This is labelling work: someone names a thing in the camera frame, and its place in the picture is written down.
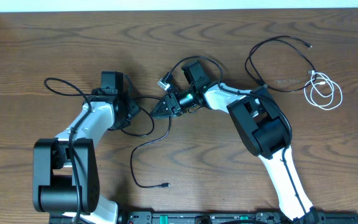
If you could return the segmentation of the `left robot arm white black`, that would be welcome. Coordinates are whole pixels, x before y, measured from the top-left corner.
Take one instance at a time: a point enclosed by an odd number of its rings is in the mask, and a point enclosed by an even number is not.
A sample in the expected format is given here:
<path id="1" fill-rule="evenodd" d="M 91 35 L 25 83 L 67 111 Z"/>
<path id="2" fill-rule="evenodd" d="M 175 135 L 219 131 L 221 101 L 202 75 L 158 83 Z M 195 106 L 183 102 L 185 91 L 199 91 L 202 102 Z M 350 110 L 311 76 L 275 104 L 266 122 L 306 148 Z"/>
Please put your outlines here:
<path id="1" fill-rule="evenodd" d="M 116 202 L 100 194 L 95 148 L 103 134 L 123 129 L 140 108 L 128 96 L 93 96 L 54 138 L 34 144 L 33 205 L 65 223 L 117 223 Z"/>

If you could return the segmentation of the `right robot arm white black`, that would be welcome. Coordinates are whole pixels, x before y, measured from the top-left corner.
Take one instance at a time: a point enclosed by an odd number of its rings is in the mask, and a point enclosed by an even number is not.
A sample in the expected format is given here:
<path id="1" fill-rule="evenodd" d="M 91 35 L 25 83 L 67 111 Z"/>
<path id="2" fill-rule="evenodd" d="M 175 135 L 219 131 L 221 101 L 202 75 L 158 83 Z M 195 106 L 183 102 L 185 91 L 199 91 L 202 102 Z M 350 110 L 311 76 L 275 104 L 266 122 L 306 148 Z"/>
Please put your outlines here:
<path id="1" fill-rule="evenodd" d="M 211 83 L 200 90 L 171 91 L 154 106 L 151 115 L 157 119 L 178 117 L 194 106 L 230 115 L 246 149 L 264 164 L 279 208 L 291 222 L 319 223 L 319 215 L 295 169 L 290 123 L 266 88 L 238 90 Z"/>

